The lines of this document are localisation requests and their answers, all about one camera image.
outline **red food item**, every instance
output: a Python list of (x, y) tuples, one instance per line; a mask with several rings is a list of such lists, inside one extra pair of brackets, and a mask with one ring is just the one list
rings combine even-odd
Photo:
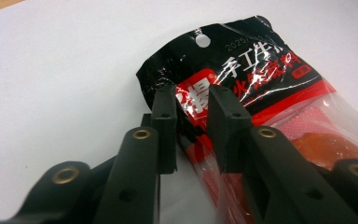
[(358, 159), (358, 146), (332, 133), (304, 133), (292, 143), (305, 159), (328, 170), (336, 161)]

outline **dark object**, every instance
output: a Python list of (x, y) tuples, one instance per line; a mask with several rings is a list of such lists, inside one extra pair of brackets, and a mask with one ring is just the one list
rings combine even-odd
[[(92, 170), (76, 161), (52, 167), (0, 224), (158, 223), (159, 174), (176, 168), (173, 91), (158, 91), (152, 115), (127, 132), (115, 158)], [(278, 130), (252, 127), (230, 94), (211, 87), (208, 131), (222, 172), (243, 173), (256, 222), (358, 223), (358, 160), (331, 173), (313, 167)]]

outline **white circular hole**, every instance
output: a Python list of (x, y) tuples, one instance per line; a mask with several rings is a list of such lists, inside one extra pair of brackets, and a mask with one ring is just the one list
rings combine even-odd
[(197, 35), (196, 43), (201, 48), (207, 48), (211, 44), (211, 39), (207, 35)]

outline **white surface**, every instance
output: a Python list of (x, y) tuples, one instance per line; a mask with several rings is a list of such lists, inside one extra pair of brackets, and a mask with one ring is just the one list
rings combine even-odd
[[(117, 154), (149, 111), (135, 73), (202, 25), (262, 15), (358, 110), (358, 0), (34, 0), (0, 10), (0, 219), (62, 161)], [(211, 201), (180, 156), (163, 176), (161, 223), (212, 223)]]

